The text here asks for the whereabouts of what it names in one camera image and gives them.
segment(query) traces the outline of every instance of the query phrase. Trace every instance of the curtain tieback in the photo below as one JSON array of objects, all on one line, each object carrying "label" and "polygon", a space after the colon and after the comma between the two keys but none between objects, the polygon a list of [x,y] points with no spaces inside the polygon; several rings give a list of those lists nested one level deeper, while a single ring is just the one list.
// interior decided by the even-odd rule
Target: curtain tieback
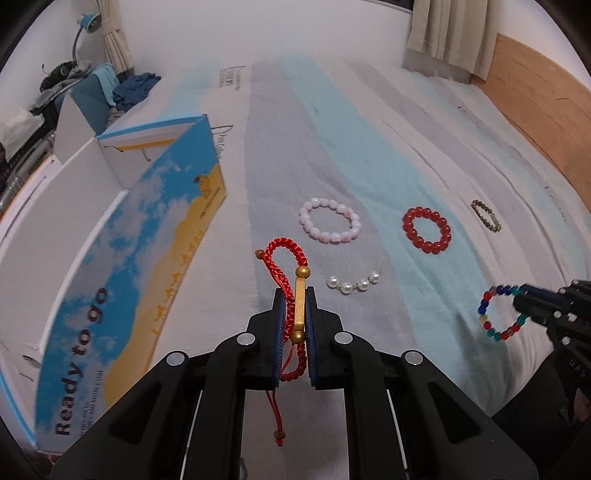
[{"label": "curtain tieback", "polygon": [[121,30],[121,22],[116,18],[104,18],[103,19],[103,36],[109,33]]}]

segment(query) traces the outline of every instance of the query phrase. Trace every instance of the red cord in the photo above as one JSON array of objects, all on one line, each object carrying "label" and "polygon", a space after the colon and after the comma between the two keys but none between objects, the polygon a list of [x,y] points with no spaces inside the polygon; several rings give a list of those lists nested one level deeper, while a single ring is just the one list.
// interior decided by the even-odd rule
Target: red cord
[{"label": "red cord", "polygon": [[[287,341],[290,337],[290,333],[294,329],[294,317],[295,317],[295,310],[296,310],[296,299],[294,298],[293,291],[290,286],[290,282],[285,276],[285,274],[281,271],[281,269],[275,265],[275,262],[272,260],[273,252],[279,248],[284,247],[287,248],[291,253],[294,254],[295,260],[297,261],[298,266],[308,266],[308,259],[304,255],[302,249],[295,243],[293,240],[290,240],[285,237],[275,238],[272,242],[269,243],[267,250],[263,253],[257,254],[261,260],[267,266],[269,273],[275,283],[279,286],[279,288],[283,291],[283,295],[285,295],[285,302],[287,303],[287,312],[285,315],[285,328],[283,331],[283,341]],[[281,367],[280,371],[280,379],[282,382],[289,382],[291,380],[295,380],[302,376],[306,371],[307,366],[307,357],[306,357],[306,344],[305,343],[298,343],[297,345],[297,356],[298,356],[298,365],[296,369],[289,373],[284,373],[285,369],[291,362],[294,352],[294,344],[291,344],[290,354],[287,357],[287,360]],[[283,438],[285,438],[285,432],[283,431],[283,423],[281,421],[281,413],[279,412],[279,406],[277,405],[277,400],[275,399],[275,390],[273,390],[272,395],[267,391],[267,400],[271,405],[273,410],[273,414],[275,415],[275,422],[277,424],[277,431],[275,432],[275,442],[278,446],[283,446]]]}]

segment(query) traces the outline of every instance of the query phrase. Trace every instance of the gray stripe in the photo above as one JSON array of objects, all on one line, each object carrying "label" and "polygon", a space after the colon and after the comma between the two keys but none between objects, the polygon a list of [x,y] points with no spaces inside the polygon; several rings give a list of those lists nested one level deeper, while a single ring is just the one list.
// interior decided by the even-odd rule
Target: gray stripe
[{"label": "gray stripe", "polygon": [[450,105],[457,105],[462,107],[462,113],[466,115],[467,119],[474,124],[474,126],[484,135],[486,138],[490,138],[495,142],[499,148],[501,148],[507,155],[509,155],[515,162],[521,165],[530,177],[544,189],[549,195],[551,201],[555,204],[556,208],[560,212],[562,218],[565,221],[566,228],[574,236],[575,241],[580,245],[581,253],[584,256],[585,269],[587,272],[586,278],[589,278],[591,271],[591,252],[589,246],[583,237],[579,227],[577,227],[572,215],[569,212],[569,207],[561,200],[557,192],[546,182],[542,175],[535,169],[535,167],[523,157],[521,152],[517,150],[513,145],[505,141],[505,139],[498,134],[494,129],[484,123],[470,108],[462,101],[454,91],[452,91],[441,79],[429,79],[432,87],[447,100]]},{"label": "gray stripe", "polygon": [[[256,64],[252,68],[251,82],[245,162],[253,249],[266,248],[275,237],[293,239],[308,256],[312,271],[308,284],[315,287],[320,308],[340,315],[345,329],[367,339],[378,350],[400,354],[416,348],[410,316],[376,227],[324,151],[314,125],[281,68]],[[361,217],[359,237],[340,245],[325,245],[308,237],[298,222],[298,214],[311,197],[335,199],[352,207]],[[342,232],[348,227],[344,218],[328,209],[314,210],[312,220],[321,230],[330,232]],[[296,263],[292,255],[277,251],[273,259],[293,285]],[[256,262],[259,308],[265,310],[270,308],[276,285],[264,264],[253,261]],[[380,263],[379,283],[364,293],[344,296],[326,287],[325,281],[330,275],[355,283]],[[318,477],[323,469],[330,470],[326,478],[342,478],[340,469],[346,469],[347,465],[342,394],[315,392],[309,387],[305,393],[305,385],[304,380],[299,380],[295,384],[282,384],[278,391],[288,439],[298,436],[301,430],[302,441],[297,446],[295,437],[286,440],[286,445],[290,445],[289,455],[266,451],[269,458],[265,462],[258,461],[260,445],[268,444],[277,450],[269,441],[274,430],[268,421],[272,415],[270,407],[265,405],[264,394],[249,396],[244,425],[244,435],[249,441],[243,443],[243,450],[246,450],[249,467],[260,469],[260,476],[255,475],[256,478],[292,478],[290,472],[297,473],[293,478],[311,478]],[[262,430],[263,424],[270,430]],[[314,435],[307,437],[308,433],[304,432],[310,431],[311,424],[314,424]]]},{"label": "gray stripe", "polygon": [[453,133],[400,93],[374,67],[353,62],[348,65],[390,108],[445,153],[486,192],[493,202],[492,207],[497,211],[499,221],[511,230],[521,246],[536,282],[540,285],[553,285],[553,279],[557,275],[562,277],[554,262],[542,260],[547,258],[545,248],[540,239],[531,233],[535,231],[534,224],[526,208],[517,201],[520,196],[518,191],[509,188],[491,172],[491,165],[482,161],[479,155],[459,141]]}]

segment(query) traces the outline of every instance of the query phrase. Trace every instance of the light blue towel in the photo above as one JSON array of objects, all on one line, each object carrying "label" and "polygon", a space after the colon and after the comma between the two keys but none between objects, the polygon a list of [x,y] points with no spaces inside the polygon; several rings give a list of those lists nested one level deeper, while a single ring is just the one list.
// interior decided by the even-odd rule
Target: light blue towel
[{"label": "light blue towel", "polygon": [[119,85],[119,79],[117,78],[113,65],[110,63],[104,63],[95,68],[91,75],[96,75],[99,79],[100,87],[103,89],[107,103],[110,106],[115,106],[113,90]]}]

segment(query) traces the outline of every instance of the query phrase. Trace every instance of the blue lamp shade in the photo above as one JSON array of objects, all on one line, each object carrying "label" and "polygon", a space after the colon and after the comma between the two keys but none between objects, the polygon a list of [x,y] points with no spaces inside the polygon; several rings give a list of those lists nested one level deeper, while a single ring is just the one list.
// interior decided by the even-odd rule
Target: blue lamp shade
[{"label": "blue lamp shade", "polygon": [[81,15],[78,24],[88,33],[94,33],[100,28],[102,21],[103,18],[100,14]]}]

